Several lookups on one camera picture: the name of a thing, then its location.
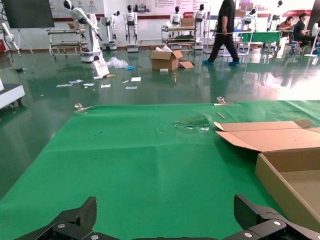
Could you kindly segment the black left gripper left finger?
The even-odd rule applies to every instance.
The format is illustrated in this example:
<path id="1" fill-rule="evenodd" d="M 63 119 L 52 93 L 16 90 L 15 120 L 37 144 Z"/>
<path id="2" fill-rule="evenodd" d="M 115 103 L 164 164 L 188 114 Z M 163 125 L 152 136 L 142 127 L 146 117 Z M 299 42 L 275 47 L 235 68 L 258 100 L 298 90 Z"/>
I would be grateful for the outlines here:
<path id="1" fill-rule="evenodd" d="M 90 196 L 77 208 L 62 211 L 48 225 L 18 237 L 19 240 L 111 240 L 93 230 L 97 221 L 97 198 Z"/>

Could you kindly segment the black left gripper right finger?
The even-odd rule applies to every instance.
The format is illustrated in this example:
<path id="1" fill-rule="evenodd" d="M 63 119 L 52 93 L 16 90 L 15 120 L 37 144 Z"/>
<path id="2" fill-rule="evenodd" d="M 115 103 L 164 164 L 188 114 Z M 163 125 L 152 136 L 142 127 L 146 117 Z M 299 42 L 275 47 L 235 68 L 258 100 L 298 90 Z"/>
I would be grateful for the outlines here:
<path id="1" fill-rule="evenodd" d="M 244 195 L 233 199 L 233 214 L 242 231 L 226 240 L 318 240 L 316 231 L 290 222 L 271 207 L 250 202 Z"/>

